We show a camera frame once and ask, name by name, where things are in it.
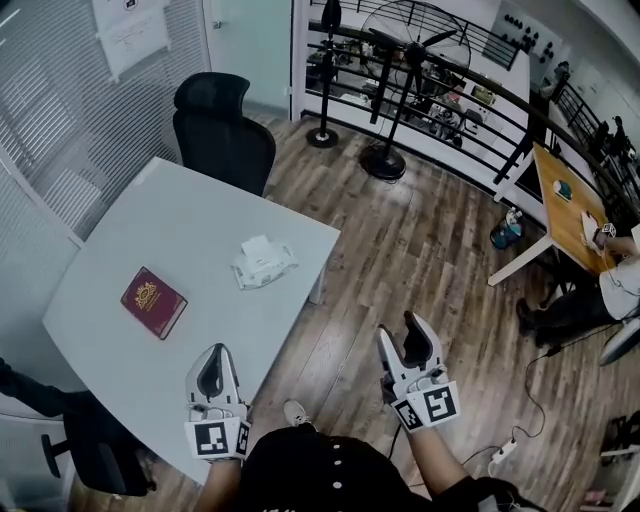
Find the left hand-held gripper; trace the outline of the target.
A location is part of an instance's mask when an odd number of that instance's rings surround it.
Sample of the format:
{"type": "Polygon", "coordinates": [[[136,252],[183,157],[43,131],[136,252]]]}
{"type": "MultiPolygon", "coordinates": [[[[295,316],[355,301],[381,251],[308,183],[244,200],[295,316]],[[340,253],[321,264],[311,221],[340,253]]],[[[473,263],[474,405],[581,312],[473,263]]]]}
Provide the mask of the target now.
{"type": "Polygon", "coordinates": [[[251,423],[247,405],[240,403],[236,369],[229,349],[224,344],[209,347],[194,362],[185,385],[190,403],[209,402],[219,395],[224,396],[227,403],[238,403],[189,408],[184,428],[192,456],[207,462],[244,460],[251,423]]]}

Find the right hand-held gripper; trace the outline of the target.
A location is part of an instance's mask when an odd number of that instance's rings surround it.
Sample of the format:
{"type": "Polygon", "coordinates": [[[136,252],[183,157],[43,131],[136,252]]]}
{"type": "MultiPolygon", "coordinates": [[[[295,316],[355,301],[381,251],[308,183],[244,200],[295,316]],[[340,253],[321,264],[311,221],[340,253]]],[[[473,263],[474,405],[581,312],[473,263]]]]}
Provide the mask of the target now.
{"type": "Polygon", "coordinates": [[[382,324],[377,327],[377,346],[384,371],[383,397],[406,431],[419,431],[458,417],[459,395],[457,383],[450,381],[446,367],[439,365],[442,346],[433,328],[411,311],[404,312],[404,320],[407,328],[404,358],[388,329],[382,324]],[[410,382],[413,375],[410,367],[435,368],[410,382]]]}

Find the white wet wipe pack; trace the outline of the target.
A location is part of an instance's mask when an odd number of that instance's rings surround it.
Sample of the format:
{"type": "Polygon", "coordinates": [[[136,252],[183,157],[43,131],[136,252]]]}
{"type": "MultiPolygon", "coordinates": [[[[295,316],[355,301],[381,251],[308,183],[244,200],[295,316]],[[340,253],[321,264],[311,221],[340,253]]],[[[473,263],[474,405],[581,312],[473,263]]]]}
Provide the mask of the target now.
{"type": "Polygon", "coordinates": [[[298,260],[286,243],[269,241],[272,246],[272,259],[269,261],[248,259],[242,252],[242,247],[234,258],[231,269],[241,290],[262,288],[298,266],[298,260]]]}

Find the person's right forearm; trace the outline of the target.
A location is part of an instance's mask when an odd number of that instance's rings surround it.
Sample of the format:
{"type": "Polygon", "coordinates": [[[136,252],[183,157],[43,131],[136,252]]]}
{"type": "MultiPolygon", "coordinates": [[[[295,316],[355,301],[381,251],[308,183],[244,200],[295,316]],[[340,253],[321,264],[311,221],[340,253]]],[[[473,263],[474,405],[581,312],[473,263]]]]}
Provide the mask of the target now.
{"type": "Polygon", "coordinates": [[[469,474],[435,428],[408,433],[412,455],[431,497],[441,495],[469,474]]]}

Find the person's white shoe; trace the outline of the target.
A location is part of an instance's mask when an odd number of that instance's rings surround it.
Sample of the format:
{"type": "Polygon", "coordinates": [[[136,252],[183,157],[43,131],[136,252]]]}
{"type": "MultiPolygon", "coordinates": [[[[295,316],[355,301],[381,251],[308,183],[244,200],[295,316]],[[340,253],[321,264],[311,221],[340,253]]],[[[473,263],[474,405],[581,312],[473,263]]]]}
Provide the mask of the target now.
{"type": "Polygon", "coordinates": [[[311,421],[311,418],[297,400],[286,400],[283,404],[283,413],[285,420],[290,427],[306,428],[316,431],[316,427],[311,421]]]}

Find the red hardcover book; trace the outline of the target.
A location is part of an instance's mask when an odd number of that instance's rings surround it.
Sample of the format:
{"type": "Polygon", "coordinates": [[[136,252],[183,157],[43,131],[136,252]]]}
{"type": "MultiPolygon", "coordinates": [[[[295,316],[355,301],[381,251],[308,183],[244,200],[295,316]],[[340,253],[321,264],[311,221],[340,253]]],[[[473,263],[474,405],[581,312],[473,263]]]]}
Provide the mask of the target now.
{"type": "Polygon", "coordinates": [[[183,295],[146,267],[137,272],[120,303],[160,340],[168,337],[188,305],[183,295]]]}

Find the black mesh office chair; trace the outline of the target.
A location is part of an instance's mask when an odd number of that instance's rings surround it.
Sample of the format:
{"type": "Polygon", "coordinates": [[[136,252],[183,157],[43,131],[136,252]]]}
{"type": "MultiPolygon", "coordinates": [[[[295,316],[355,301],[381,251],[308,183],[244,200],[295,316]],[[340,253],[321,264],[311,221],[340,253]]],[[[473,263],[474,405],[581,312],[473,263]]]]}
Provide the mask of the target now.
{"type": "Polygon", "coordinates": [[[0,358],[0,393],[46,418],[60,417],[65,439],[54,443],[47,434],[41,446],[51,474],[59,478],[56,458],[70,453],[76,473],[88,488],[123,496],[143,497],[156,489],[138,452],[143,444],[89,391],[64,392],[14,371],[0,358]]]}
{"type": "Polygon", "coordinates": [[[188,77],[174,95],[173,127],[183,166],[262,196],[276,142],[266,127],[243,115],[249,87],[249,80],[228,73],[188,77]]]}

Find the person's black shirt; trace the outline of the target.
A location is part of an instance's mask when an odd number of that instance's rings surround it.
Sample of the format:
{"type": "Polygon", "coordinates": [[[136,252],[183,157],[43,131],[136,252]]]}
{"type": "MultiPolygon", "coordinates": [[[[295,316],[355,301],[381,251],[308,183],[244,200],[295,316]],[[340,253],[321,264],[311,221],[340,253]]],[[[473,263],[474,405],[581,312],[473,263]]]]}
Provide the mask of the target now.
{"type": "Polygon", "coordinates": [[[311,426],[262,437],[241,471],[232,512],[547,512],[512,484],[470,476],[425,498],[368,443],[311,426]]]}

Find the white power strip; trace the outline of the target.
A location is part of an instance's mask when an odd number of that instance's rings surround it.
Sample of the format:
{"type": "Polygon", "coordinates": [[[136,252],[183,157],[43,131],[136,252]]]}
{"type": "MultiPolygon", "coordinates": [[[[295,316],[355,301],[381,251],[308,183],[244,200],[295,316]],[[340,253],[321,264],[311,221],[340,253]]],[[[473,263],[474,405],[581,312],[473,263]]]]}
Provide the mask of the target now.
{"type": "Polygon", "coordinates": [[[493,464],[501,464],[509,455],[511,455],[517,447],[517,441],[511,437],[505,444],[498,448],[491,456],[493,464]]]}

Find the teal water bottle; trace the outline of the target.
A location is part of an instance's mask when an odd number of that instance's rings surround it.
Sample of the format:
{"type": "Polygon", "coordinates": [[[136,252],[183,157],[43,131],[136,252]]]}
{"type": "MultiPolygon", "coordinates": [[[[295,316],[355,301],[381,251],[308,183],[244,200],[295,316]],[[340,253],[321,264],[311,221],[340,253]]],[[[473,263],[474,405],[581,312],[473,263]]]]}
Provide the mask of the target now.
{"type": "Polygon", "coordinates": [[[521,238],[523,233],[522,215],[520,210],[512,207],[491,230],[490,240],[496,249],[504,250],[521,238]]]}

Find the wooden table with white legs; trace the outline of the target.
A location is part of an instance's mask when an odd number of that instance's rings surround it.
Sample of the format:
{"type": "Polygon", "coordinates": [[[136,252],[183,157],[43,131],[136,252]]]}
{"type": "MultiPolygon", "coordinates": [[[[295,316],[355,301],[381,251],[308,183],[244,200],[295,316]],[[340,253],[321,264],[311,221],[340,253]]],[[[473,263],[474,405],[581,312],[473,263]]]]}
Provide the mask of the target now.
{"type": "Polygon", "coordinates": [[[543,146],[535,143],[532,154],[542,192],[546,233],[522,254],[492,274],[488,284],[498,285],[551,247],[564,252],[584,270],[599,275],[613,261],[598,255],[583,243],[581,212],[589,212],[600,225],[604,224],[606,215],[600,198],[587,182],[543,146]],[[552,184],[555,180],[563,180],[571,186],[571,202],[554,194],[552,184]]]}

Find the black metal railing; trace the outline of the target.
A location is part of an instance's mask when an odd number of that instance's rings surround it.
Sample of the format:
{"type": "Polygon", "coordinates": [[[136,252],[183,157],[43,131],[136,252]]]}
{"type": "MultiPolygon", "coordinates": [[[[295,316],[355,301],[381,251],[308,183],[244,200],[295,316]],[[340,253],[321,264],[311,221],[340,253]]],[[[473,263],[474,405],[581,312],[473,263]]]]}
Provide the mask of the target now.
{"type": "MultiPolygon", "coordinates": [[[[304,111],[319,118],[327,40],[320,21],[325,3],[310,0],[304,52],[304,111]]],[[[341,25],[333,39],[328,122],[371,134],[373,141],[364,149],[383,142],[393,122],[393,117],[385,114],[375,124],[371,122],[371,104],[378,86],[371,73],[381,67],[382,60],[370,43],[362,41],[361,34],[368,15],[386,3],[342,0],[341,25]]],[[[542,206],[541,187],[527,176],[527,170],[537,143],[589,184],[610,220],[617,224],[640,221],[639,184],[617,182],[568,129],[530,103],[527,55],[480,26],[454,16],[463,23],[470,43],[467,75],[459,89],[433,103],[427,117],[402,122],[393,148],[404,159],[407,153],[419,155],[536,214],[542,206]]]]}

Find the black coat stand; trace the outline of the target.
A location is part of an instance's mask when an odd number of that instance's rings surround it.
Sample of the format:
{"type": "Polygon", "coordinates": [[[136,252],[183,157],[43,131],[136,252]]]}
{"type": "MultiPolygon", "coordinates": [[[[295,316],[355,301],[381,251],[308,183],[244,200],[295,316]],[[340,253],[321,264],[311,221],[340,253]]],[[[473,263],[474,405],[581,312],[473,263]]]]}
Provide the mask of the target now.
{"type": "Polygon", "coordinates": [[[311,129],[307,135],[307,142],[320,149],[328,149],[334,147],[338,143],[337,133],[328,127],[328,107],[331,82],[333,77],[333,59],[334,59],[334,34],[341,25],[341,6],[340,0],[326,0],[324,10],[321,17],[321,27],[327,33],[325,44],[325,54],[323,57],[322,68],[322,101],[320,112],[320,125],[311,129]]]}

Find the white paper notice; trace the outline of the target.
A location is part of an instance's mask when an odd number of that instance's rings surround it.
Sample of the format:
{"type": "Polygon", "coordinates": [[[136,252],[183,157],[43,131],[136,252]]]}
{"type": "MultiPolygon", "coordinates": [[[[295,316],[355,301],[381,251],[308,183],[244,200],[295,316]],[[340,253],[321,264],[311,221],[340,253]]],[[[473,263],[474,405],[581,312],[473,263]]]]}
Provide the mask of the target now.
{"type": "Polygon", "coordinates": [[[161,50],[170,50],[165,8],[170,0],[91,0],[100,42],[118,83],[129,69],[161,50]]]}

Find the row of black wall items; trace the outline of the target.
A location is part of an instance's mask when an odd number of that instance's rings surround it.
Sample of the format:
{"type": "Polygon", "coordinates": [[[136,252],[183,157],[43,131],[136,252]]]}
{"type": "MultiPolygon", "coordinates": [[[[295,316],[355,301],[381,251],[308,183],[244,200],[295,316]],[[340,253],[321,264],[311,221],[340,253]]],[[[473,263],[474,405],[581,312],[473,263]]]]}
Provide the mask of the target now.
{"type": "Polygon", "coordinates": [[[498,34],[540,63],[550,62],[556,49],[555,37],[541,24],[512,13],[499,15],[498,34]]]}

